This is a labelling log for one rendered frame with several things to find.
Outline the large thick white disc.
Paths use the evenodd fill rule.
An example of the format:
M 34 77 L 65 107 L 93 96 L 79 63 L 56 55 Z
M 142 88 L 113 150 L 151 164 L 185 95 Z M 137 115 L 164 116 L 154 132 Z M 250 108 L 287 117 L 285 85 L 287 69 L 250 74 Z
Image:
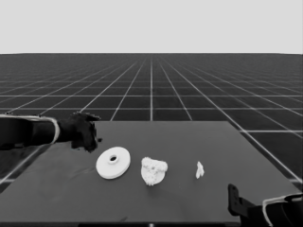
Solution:
M 99 155 L 96 161 L 96 170 L 103 179 L 112 180 L 123 175 L 130 164 L 130 152 L 123 147 L 113 147 L 106 149 Z

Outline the white round pin carrier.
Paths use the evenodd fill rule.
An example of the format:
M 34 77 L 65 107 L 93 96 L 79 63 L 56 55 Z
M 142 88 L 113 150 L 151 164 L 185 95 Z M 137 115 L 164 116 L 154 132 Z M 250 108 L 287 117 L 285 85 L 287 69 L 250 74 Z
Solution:
M 159 160 L 152 159 L 152 163 L 154 165 L 157 165 L 158 162 L 159 162 Z M 154 185 L 156 185 L 158 183 L 161 183 L 164 180 L 166 172 L 158 171 L 157 174 L 152 174 L 152 175 L 155 176 L 155 184 Z M 143 179 L 144 174 L 151 174 L 151 173 L 149 172 L 149 167 L 148 166 L 142 166 L 142 164 L 141 164 L 141 177 L 142 177 L 142 179 Z

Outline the small white T-shaped piece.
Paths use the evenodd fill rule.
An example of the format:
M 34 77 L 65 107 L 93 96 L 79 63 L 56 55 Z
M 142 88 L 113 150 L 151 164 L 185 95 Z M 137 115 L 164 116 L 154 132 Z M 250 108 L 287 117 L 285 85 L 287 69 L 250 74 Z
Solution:
M 196 170 L 196 178 L 199 179 L 200 177 L 203 177 L 204 175 L 205 175 L 204 167 L 200 162 L 198 162 L 197 170 Z

